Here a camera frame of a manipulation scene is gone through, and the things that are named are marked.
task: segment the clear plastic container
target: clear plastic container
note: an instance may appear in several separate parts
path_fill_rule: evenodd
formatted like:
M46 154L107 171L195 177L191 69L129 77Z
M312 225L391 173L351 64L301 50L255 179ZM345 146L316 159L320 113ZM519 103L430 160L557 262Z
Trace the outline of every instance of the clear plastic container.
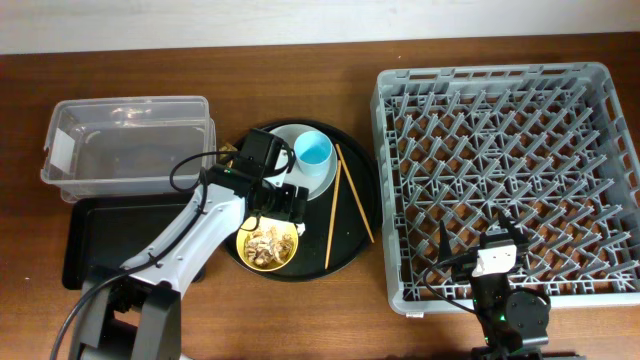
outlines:
M172 192L171 169L188 156L215 150L209 104L200 96L71 100L59 103L44 146L40 177L74 202L85 197ZM178 186L196 181L200 166L185 164Z

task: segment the white plate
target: white plate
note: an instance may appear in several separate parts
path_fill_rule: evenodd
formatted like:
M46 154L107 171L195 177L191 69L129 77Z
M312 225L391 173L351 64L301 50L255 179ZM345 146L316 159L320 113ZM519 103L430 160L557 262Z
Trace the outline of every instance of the white plate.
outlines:
M273 135L282 138L291 146L295 144L298 136L307 131L318 131L318 129L302 124L289 124L282 125L270 131ZM338 170L338 155L335 151L331 152L331 158L329 159L329 169L325 175L319 176L307 176L300 171L298 164L293 167L291 173L284 177L284 182L291 185L302 186L309 189L308 200L313 200L322 195L327 188L333 183L333 178L336 176L336 170Z

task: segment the black tray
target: black tray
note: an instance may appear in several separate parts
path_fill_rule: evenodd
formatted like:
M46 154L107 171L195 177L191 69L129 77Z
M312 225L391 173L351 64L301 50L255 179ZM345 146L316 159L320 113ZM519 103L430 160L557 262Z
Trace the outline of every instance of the black tray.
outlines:
M117 269L164 230L192 194L91 198L73 206L62 284L82 287L96 265ZM203 276L203 271L196 280Z
M317 121L284 120L270 124L263 130L270 131L287 124L312 126L324 132L334 143L340 144L345 161L349 166L349 172L356 189L358 189L362 207L369 219L369 226L371 231L375 233L376 229L380 227L380 191L378 190L378 172L367 152L347 134ZM241 149L242 141L235 144L235 146ZM272 272L259 272L246 266L238 255L235 233L225 241L227 251L247 270L279 281L313 280L342 269L358 256L370 243L370 240L343 172L338 194L331 258L329 259L329 268L327 270L324 269L333 188L334 185L332 184L322 195L307 203L304 217L306 232L300 236L300 243L294 258L282 269Z

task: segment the plastic dish rack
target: plastic dish rack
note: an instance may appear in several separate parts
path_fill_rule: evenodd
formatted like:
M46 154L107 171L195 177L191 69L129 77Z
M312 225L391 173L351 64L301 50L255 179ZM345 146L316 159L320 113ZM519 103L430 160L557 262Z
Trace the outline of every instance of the plastic dish rack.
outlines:
M640 303L640 165L605 66L384 71L371 114L396 312L458 311L422 283L438 222L456 254L498 211L531 240L513 287L544 290L554 307ZM472 306L448 272L427 281Z

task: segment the wooden chopstick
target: wooden chopstick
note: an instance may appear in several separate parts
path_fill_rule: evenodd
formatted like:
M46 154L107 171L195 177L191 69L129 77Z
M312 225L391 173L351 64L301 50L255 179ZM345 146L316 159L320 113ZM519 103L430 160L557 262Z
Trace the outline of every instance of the wooden chopstick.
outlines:
M324 269L329 268L329 256L331 255L331 240L333 240L333 225L336 219L336 205L338 205L338 190L340 190L340 170L342 162L338 160L338 169L336 170L336 182L333 186L333 203L331 204L331 219L329 220L329 240L327 241L327 259L324 261Z
M349 181L349 186L351 186L351 191L353 192L353 196L356 198L356 204L358 204L358 210L360 210L360 216L362 217L362 221L364 221L364 226L367 228L367 233L369 233L369 239L371 239L372 243L375 243L373 240L373 234L371 233L371 229L369 228L369 221L367 220L367 215L364 213L364 209L362 208L362 204L360 203L360 198L358 197L358 192L356 191L356 186L353 184L353 180L351 180L351 174L349 174L349 167L347 166L347 162L344 161L344 156L342 156L342 150L340 150L340 145L336 144L336 150L338 151L338 156L340 157L340 161L342 161L342 166L344 167L344 173L347 175L347 180Z

